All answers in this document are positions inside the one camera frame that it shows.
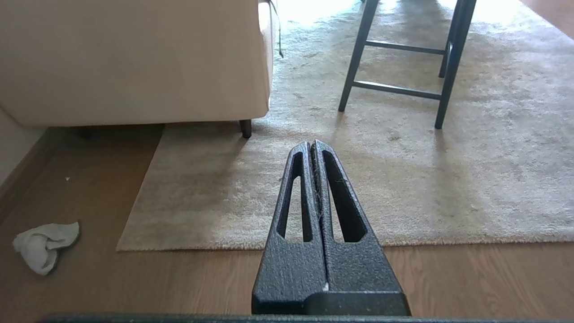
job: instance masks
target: beige sofa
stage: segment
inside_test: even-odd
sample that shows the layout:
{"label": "beige sofa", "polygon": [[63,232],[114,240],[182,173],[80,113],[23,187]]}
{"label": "beige sofa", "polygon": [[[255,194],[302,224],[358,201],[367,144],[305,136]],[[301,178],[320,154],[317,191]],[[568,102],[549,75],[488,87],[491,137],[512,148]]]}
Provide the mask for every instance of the beige sofa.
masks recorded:
{"label": "beige sofa", "polygon": [[269,109],[259,0],[3,0],[0,104],[29,126],[250,120]]}

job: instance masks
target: stool leg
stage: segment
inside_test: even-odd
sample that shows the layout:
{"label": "stool leg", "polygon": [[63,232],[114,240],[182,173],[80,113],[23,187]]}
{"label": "stool leg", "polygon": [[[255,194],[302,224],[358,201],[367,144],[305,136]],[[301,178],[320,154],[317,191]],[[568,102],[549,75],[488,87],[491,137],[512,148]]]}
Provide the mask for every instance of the stool leg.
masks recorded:
{"label": "stool leg", "polygon": [[460,7],[459,26],[453,31],[454,37],[452,39],[452,50],[447,59],[443,93],[441,94],[439,110],[436,114],[435,129],[441,129],[443,127],[444,116],[447,113],[448,101],[451,99],[452,87],[455,84],[456,71],[459,68],[464,43],[466,42],[472,14],[476,5],[476,0],[459,0],[459,2],[464,3]]}
{"label": "stool leg", "polygon": [[360,64],[360,57],[363,55],[363,49],[367,37],[369,36],[369,30],[371,29],[371,24],[373,23],[373,18],[375,17],[375,12],[377,11],[377,4],[379,0],[366,0],[367,3],[364,6],[363,17],[360,21],[359,32],[357,33],[357,38],[355,41],[355,47],[353,48],[353,55],[351,56],[351,63],[349,64],[349,70],[347,72],[347,78],[345,79],[345,85],[343,86],[343,93],[341,94],[341,101],[339,102],[339,111],[344,112],[347,106],[347,101],[349,100],[349,94],[351,93],[351,87],[355,81],[355,74]]}
{"label": "stool leg", "polygon": [[449,43],[455,37],[456,31],[459,29],[460,25],[460,6],[464,0],[457,0],[455,5],[455,10],[452,13],[451,26],[448,29],[447,44],[444,47],[443,62],[440,64],[439,78],[443,78],[447,69],[447,55]]}

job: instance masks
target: black metal stool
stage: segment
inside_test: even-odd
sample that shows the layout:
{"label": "black metal stool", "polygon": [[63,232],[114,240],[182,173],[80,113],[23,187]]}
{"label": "black metal stool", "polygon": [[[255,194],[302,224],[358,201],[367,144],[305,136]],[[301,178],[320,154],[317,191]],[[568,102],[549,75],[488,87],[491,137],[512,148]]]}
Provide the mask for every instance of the black metal stool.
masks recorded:
{"label": "black metal stool", "polygon": [[[341,95],[341,101],[339,103],[339,111],[345,111],[345,107],[347,106],[347,101],[349,99],[349,94],[353,86],[384,92],[412,95],[421,98],[435,99],[440,101],[439,110],[436,115],[435,128],[441,129],[443,127],[444,116],[447,112],[448,101],[451,98],[452,87],[455,84],[456,71],[459,68],[460,57],[463,53],[464,42],[466,41],[468,35],[468,28],[470,27],[476,0],[457,0],[455,11],[452,16],[451,27],[448,32],[447,44],[444,49],[423,48],[401,44],[392,44],[384,41],[367,40],[367,36],[369,36],[369,30],[371,29],[371,24],[373,23],[373,18],[375,17],[375,12],[377,11],[378,2],[379,0],[366,0],[363,17],[360,22],[359,33],[357,34],[355,48],[353,49],[351,63],[349,64],[347,79],[345,80],[343,93]],[[365,46],[442,55],[443,62],[440,66],[439,77],[444,78],[443,92],[439,94],[374,82],[355,81],[355,75],[357,73],[357,69],[359,68],[360,58],[363,55]]]}

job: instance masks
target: beige rug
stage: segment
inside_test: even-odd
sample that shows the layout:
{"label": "beige rug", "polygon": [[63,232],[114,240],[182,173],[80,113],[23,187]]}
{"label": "beige rug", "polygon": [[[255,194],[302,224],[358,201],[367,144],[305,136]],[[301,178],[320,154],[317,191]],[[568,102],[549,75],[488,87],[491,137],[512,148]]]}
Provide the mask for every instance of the beige rug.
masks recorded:
{"label": "beige rug", "polygon": [[[383,245],[574,240],[574,41],[518,1],[479,0],[435,131],[427,99],[353,89],[337,112],[360,1],[280,5],[271,111],[247,141],[236,123],[167,126],[119,250],[262,248],[287,154],[313,139],[337,150]],[[440,48],[452,8],[382,1],[371,38]],[[369,48],[358,79],[436,91],[439,65]]]}

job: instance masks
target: white cloth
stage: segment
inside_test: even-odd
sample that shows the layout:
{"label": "white cloth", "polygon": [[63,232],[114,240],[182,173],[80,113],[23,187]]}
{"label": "white cloth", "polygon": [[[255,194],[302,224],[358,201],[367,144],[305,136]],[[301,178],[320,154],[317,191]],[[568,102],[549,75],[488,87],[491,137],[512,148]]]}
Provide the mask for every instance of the white cloth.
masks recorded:
{"label": "white cloth", "polygon": [[34,272],[47,275],[56,264],[57,250],[73,244],[79,235],[78,222],[51,223],[20,233],[12,244]]}

